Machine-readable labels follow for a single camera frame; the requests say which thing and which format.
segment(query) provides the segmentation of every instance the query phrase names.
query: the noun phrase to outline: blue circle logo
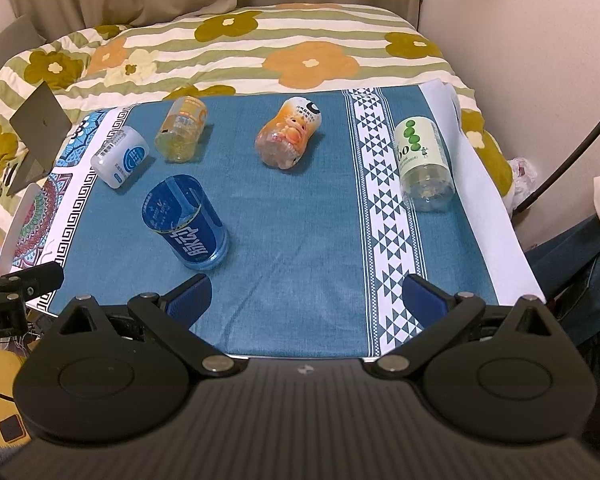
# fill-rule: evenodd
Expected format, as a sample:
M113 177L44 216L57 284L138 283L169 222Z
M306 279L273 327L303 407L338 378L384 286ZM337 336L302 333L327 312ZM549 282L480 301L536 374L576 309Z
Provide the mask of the blue circle logo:
M127 173L131 173L140 162L144 159L144 148L142 146L136 146L126 150L125 157L122 164L125 167Z

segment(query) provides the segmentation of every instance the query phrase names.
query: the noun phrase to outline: ribbed gray surface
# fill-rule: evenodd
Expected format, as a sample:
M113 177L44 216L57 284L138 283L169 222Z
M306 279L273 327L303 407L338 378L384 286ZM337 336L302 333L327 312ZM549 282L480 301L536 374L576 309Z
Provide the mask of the ribbed gray surface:
M313 367L301 374L305 365ZM251 360L202 383L151 434L105 449L40 440L2 468L8 480L600 479L574 440L485 446L435 420L407 383L370 377L357 360Z

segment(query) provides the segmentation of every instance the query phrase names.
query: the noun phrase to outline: flower center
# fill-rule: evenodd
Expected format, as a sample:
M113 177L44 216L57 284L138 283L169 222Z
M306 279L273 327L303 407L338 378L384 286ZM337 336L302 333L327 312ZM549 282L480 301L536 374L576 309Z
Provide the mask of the flower center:
M53 62L48 67L49 72L53 72L54 74L59 74L62 72L62 65L58 62Z

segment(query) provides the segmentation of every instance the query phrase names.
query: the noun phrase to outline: striped bedding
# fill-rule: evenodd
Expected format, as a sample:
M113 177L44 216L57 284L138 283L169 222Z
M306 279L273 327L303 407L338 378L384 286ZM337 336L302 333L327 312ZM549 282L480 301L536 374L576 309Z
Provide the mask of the striped bedding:
M433 79L456 89L462 129L509 205L511 170L484 130L474 91L455 76L433 42L388 10L285 4L183 16L142 28L103 25L74 32L13 57L0 71L0 242L20 201L8 198L6 190L26 154L9 119L42 81L78 125L100 108L183 95L302 93Z

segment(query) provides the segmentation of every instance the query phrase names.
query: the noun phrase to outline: blue label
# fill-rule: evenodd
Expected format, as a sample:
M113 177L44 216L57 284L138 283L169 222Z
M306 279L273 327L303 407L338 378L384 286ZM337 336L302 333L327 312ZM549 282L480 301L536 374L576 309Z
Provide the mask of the blue label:
M196 264L208 260L218 246L218 227L206 215L217 218L200 183L189 175L170 176L149 192L142 206L147 227L158 231L185 261Z
M125 167L127 173L131 173L140 162L144 159L144 148L142 146L136 146L135 148L129 148L125 152L122 164Z

